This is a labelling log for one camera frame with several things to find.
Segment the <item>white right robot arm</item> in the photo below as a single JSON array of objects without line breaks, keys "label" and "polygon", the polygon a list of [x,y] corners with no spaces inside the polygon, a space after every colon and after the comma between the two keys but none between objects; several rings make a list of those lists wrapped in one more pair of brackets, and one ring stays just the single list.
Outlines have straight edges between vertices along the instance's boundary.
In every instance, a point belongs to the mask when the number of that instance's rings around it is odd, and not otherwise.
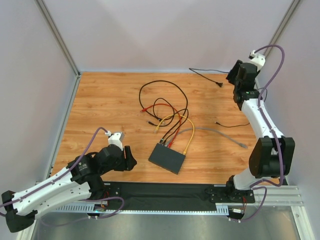
[{"label": "white right robot arm", "polygon": [[295,141],[286,137],[269,116],[262,92],[255,89],[263,58],[255,62],[237,60],[226,79],[234,86],[233,100],[248,119],[257,142],[248,160],[248,168],[229,178],[226,186],[232,191],[252,190],[260,183],[280,187],[289,174],[295,150]]}]

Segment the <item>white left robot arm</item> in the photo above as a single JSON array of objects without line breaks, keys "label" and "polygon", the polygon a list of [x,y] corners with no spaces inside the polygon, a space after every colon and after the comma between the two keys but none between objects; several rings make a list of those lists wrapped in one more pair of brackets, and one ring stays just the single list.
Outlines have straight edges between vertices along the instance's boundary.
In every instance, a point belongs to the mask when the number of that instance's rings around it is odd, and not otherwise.
[{"label": "white left robot arm", "polygon": [[11,233],[30,227],[48,212],[75,201],[101,202],[107,189],[101,178],[110,171],[131,171],[137,164],[129,146],[111,144],[99,152],[83,153],[52,177],[20,192],[1,195]]}]

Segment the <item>black network switch box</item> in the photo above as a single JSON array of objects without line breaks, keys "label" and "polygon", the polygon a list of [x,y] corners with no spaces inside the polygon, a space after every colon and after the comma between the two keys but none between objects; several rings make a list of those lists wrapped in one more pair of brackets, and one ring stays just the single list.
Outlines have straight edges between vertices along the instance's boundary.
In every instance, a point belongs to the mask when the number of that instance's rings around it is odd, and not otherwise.
[{"label": "black network switch box", "polygon": [[186,156],[157,143],[148,161],[176,175],[179,174]]}]

